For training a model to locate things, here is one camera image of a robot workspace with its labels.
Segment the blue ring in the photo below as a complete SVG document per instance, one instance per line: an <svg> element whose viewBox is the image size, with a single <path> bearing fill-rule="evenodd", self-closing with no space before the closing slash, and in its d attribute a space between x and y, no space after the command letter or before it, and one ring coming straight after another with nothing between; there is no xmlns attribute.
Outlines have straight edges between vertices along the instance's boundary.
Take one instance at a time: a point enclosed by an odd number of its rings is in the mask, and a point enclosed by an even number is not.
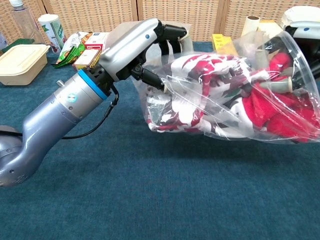
<svg viewBox="0 0 320 240"><path fill-rule="evenodd" d="M107 95L105 95L104 92L101 91L101 89L94 83L94 81L90 79L90 77L88 77L88 75L82 69L78 71L78 74L100 98L102 98L103 100L106 100L108 98Z"/></svg>

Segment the black cable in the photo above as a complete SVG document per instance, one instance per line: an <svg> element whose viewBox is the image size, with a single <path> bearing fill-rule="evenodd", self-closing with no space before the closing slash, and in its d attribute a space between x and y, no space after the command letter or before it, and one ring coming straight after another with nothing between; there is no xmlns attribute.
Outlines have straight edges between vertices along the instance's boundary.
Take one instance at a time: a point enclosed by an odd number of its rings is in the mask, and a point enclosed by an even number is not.
<svg viewBox="0 0 320 240"><path fill-rule="evenodd" d="M110 103L108 109L106 110L105 114L103 115L103 119L90 131L87 131L86 133L80 134L80 135L76 135L76 136L64 136L62 139L64 140L70 140L70 139L79 139L79 138L83 138L85 136L88 136L89 134L92 134L95 130L97 130L103 123L104 121L107 119L107 117L109 116L109 114L111 113L112 109L117 105L118 100L119 100L119 92L118 90L115 88L115 86L111 86L112 91L115 94L114 100ZM0 130L0 134L3 135L9 135L9 136L15 136L15 137L22 137L22 133L21 132L14 132L14 131L2 131Z"/></svg>

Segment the teal carpet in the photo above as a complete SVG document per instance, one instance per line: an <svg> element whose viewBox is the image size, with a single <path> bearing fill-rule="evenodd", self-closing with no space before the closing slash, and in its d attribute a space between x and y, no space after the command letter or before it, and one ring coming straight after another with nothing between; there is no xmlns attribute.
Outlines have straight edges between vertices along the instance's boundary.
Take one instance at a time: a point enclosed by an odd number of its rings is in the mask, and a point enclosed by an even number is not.
<svg viewBox="0 0 320 240"><path fill-rule="evenodd" d="M0 125L21 130L74 74L48 64L28 87L0 85ZM30 180L0 188L1 240L320 239L319 144L151 132L132 82L116 86L118 106L97 131L59 141ZM109 102L69 134L91 129Z"/></svg>

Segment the woven panel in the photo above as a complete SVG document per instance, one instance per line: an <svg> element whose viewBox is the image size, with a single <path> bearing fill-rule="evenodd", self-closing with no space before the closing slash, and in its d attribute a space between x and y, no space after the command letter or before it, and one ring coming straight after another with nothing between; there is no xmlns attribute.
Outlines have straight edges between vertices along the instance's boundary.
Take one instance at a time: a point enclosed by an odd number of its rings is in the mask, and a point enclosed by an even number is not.
<svg viewBox="0 0 320 240"><path fill-rule="evenodd" d="M48 0L67 37L78 31L110 32L133 21L131 0Z"/></svg>
<svg viewBox="0 0 320 240"><path fill-rule="evenodd" d="M219 0L141 0L142 19L156 17L161 21L191 24L193 41L211 41Z"/></svg>
<svg viewBox="0 0 320 240"><path fill-rule="evenodd" d="M42 6L39 6L36 0L24 0L23 2L24 5L26 5L31 10L31 13L36 20L42 14L45 14L45 12L41 10ZM47 37L44 31L42 30L40 24L38 23L38 21L36 22L44 39L47 40ZM14 42L18 38L23 37L12 15L12 6L9 0L0 1L0 32L5 36L9 44Z"/></svg>
<svg viewBox="0 0 320 240"><path fill-rule="evenodd" d="M297 5L318 7L320 0L231 0L224 35L239 38L249 15L278 21L286 10Z"/></svg>

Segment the clear plastic bag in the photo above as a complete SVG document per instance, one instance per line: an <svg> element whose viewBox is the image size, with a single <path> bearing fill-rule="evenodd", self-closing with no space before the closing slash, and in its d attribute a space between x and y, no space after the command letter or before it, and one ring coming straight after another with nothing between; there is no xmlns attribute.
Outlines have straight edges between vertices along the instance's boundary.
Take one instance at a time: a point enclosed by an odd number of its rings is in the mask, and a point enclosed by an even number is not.
<svg viewBox="0 0 320 240"><path fill-rule="evenodd" d="M228 54L236 49L237 54ZM270 143L320 141L316 81L293 38L250 33L216 52L184 52L145 68L160 91L134 81L151 131Z"/></svg>

